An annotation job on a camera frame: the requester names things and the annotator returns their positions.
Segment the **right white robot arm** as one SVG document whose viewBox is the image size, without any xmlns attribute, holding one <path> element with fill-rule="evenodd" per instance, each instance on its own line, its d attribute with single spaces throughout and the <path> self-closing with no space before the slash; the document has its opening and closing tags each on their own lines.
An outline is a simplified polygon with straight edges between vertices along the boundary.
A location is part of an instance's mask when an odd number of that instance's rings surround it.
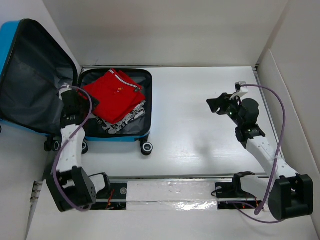
<svg viewBox="0 0 320 240">
<path fill-rule="evenodd" d="M 313 213 L 313 181 L 299 174 L 278 156 L 258 125 L 259 104 L 252 98 L 241 100 L 236 94 L 222 93 L 207 99 L 212 113 L 227 115 L 235 124 L 238 142 L 260 164 L 269 177 L 262 181 L 251 171 L 238 172 L 232 181 L 214 191 L 218 198 L 243 198 L 245 195 L 266 199 L 272 216 L 278 220 L 308 216 Z"/>
</svg>

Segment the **newspaper print cloth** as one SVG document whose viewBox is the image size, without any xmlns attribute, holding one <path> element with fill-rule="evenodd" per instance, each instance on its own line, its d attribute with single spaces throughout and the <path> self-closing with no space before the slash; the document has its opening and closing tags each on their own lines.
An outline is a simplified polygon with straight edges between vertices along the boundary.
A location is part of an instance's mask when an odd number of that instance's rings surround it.
<svg viewBox="0 0 320 240">
<path fill-rule="evenodd" d="M 145 100 L 141 101 L 130 113 L 128 113 L 122 120 L 116 123 L 109 123 L 106 120 L 98 116 L 95 116 L 93 114 L 91 116 L 94 117 L 97 123 L 102 127 L 102 129 L 107 134 L 117 134 L 123 128 L 125 128 L 128 124 L 143 117 L 146 114 L 146 111 L 144 109 L 145 103 L 146 103 Z"/>
</svg>

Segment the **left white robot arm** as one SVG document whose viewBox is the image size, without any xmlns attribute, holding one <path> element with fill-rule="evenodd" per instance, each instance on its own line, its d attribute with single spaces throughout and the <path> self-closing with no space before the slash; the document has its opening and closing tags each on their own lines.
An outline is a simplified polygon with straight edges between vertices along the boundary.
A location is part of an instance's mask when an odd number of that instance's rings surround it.
<svg viewBox="0 0 320 240">
<path fill-rule="evenodd" d="M 88 175 L 82 166 L 83 154 L 87 152 L 84 126 L 92 114 L 93 99 L 85 90 L 67 84 L 59 89 L 58 96 L 63 102 L 61 144 L 46 184 L 60 212 L 86 212 L 97 198 L 113 193 L 105 172 Z"/>
</svg>

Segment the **red polo shirt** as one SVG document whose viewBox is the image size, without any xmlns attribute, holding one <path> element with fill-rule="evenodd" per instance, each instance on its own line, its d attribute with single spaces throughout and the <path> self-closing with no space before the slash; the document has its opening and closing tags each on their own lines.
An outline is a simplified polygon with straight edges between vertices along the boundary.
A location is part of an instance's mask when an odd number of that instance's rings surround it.
<svg viewBox="0 0 320 240">
<path fill-rule="evenodd" d="M 146 99 L 141 85 L 124 72 L 113 68 L 95 82 L 85 85 L 83 89 L 99 101 L 93 114 L 110 124 L 123 120 Z"/>
</svg>

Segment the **blue kids suitcase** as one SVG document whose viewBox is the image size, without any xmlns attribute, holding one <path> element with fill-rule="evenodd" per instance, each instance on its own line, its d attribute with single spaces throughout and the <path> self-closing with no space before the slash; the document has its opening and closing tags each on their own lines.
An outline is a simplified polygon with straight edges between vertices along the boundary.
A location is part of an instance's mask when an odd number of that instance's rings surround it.
<svg viewBox="0 0 320 240">
<path fill-rule="evenodd" d="M 141 153 L 153 151 L 149 142 L 152 121 L 153 77 L 143 69 L 95 68 L 78 73 L 74 61 L 37 21 L 9 21 L 0 28 L 0 118 L 45 135 L 44 150 L 61 147 L 59 98 L 62 85 L 83 89 L 115 69 L 142 86 L 145 115 L 116 134 L 106 133 L 92 117 L 99 101 L 92 97 L 93 110 L 84 125 L 85 141 L 140 142 Z"/>
</svg>

